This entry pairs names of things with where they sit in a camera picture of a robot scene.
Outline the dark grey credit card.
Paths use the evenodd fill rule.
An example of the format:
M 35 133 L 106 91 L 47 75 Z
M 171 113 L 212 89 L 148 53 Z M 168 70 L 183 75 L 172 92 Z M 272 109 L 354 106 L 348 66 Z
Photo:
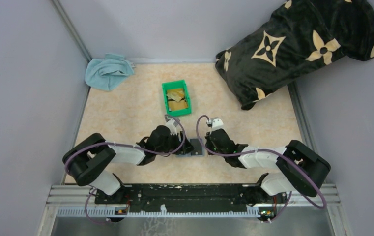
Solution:
M 190 143 L 193 146 L 193 150 L 190 152 L 191 156 L 204 156 L 204 149 L 201 145 L 201 139 L 191 138 Z

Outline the gold card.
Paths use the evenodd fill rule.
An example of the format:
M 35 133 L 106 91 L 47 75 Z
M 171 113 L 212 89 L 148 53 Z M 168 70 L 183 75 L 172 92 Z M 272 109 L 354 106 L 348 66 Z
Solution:
M 188 109 L 188 103 L 185 100 L 180 100 L 180 101 L 171 100 L 168 102 L 168 108 L 169 108 L 169 111 L 171 112 L 180 111 L 180 110 Z
M 180 101 L 184 99 L 185 94 L 182 88 L 177 88 L 168 90 L 166 96 L 169 100 Z

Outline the green plastic bin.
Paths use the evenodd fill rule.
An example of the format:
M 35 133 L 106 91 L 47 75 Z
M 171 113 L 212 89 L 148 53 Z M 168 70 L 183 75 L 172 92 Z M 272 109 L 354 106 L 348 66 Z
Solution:
M 166 112 L 173 117 L 192 113 L 192 105 L 185 80 L 162 83 Z

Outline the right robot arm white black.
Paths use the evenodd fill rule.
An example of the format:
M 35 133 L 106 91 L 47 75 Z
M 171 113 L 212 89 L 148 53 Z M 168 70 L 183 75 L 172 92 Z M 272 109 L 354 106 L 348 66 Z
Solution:
M 325 159 L 298 140 L 273 149 L 258 148 L 235 143 L 224 129 L 208 132 L 205 140 L 210 155 L 223 157 L 233 167 L 276 170 L 258 181 L 255 196 L 262 203 L 290 191 L 315 197 L 331 170 Z

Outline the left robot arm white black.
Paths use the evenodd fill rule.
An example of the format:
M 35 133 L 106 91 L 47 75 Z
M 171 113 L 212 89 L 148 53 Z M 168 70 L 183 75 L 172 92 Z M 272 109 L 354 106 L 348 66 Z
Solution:
M 125 199 L 126 191 L 121 180 L 106 171 L 109 164 L 143 166 L 154 161 L 157 155 L 185 155 L 193 151 L 184 131 L 159 125 L 135 145 L 108 142 L 101 134 L 94 133 L 67 152 L 62 161 L 66 173 L 78 186 L 94 187 L 118 204 Z

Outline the gold card in bin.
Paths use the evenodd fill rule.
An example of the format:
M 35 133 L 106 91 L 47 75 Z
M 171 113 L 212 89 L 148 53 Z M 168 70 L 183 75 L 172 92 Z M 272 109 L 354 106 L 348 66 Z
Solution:
M 188 109 L 188 103 L 185 100 L 180 100 L 180 101 L 171 100 L 168 102 L 168 108 L 169 108 L 169 111 L 171 112 L 180 111 L 180 110 Z

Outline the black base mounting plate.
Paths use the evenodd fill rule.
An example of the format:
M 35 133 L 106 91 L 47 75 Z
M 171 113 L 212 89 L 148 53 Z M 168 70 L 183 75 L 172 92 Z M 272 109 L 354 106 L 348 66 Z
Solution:
M 129 205 L 130 213 L 158 212 L 161 206 L 169 213 L 228 213 L 286 200 L 284 194 L 266 195 L 256 184 L 130 184 L 111 196 L 98 191 L 94 202 Z

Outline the light blue cloth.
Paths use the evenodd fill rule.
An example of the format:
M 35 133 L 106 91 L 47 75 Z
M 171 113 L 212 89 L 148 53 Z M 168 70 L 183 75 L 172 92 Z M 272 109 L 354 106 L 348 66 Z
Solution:
M 112 91 L 134 74 L 135 65 L 125 56 L 105 54 L 103 59 L 92 59 L 86 68 L 85 83 L 102 91 Z

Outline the black floral pillow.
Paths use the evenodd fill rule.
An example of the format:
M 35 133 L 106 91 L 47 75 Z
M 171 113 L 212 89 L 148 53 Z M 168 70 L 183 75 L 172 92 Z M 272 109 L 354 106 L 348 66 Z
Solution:
M 259 29 L 216 55 L 243 110 L 298 77 L 350 57 L 374 58 L 374 10 L 365 0 L 288 0 Z

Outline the aluminium rail frame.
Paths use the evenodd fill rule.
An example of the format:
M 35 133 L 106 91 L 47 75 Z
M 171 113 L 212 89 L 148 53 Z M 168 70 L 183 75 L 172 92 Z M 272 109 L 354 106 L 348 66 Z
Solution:
M 333 184 L 321 195 L 263 194 L 254 184 L 129 184 L 113 195 L 77 185 L 54 185 L 46 201 L 57 216 L 71 217 L 272 217 L 283 206 L 329 207 L 341 200 Z

